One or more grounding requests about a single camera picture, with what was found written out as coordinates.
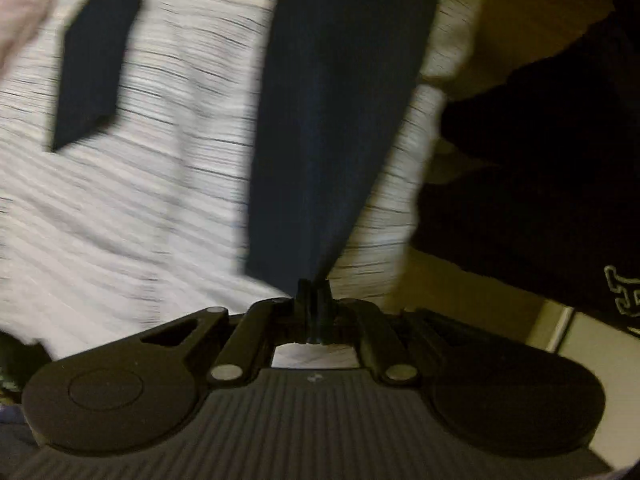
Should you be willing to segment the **dark navy garment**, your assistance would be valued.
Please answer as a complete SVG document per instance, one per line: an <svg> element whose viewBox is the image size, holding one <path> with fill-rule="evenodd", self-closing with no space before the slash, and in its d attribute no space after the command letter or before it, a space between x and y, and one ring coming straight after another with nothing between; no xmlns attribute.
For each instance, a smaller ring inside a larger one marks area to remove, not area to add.
<svg viewBox="0 0 640 480"><path fill-rule="evenodd" d="M86 0L50 149L168 187L153 289L241 311L323 280L418 100L438 0Z"/></svg>

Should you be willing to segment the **white striped bedspread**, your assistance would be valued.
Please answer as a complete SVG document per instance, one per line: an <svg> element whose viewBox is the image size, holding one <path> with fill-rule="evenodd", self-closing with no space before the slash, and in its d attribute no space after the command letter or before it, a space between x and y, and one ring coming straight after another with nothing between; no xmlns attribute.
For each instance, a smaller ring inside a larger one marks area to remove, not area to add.
<svg viewBox="0 0 640 480"><path fill-rule="evenodd" d="M145 0L114 125L58 154L54 0L1 81L1 327L57 358L274 289L242 270L258 66L276 0Z"/></svg>

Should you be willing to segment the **white cabinet front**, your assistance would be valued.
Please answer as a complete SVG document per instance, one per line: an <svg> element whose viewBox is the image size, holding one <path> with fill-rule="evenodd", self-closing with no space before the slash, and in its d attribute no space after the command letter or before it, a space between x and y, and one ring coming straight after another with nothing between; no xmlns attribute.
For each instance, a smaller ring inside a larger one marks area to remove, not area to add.
<svg viewBox="0 0 640 480"><path fill-rule="evenodd" d="M589 448L614 469L639 461L639 338L544 300L527 343L573 364L598 404Z"/></svg>

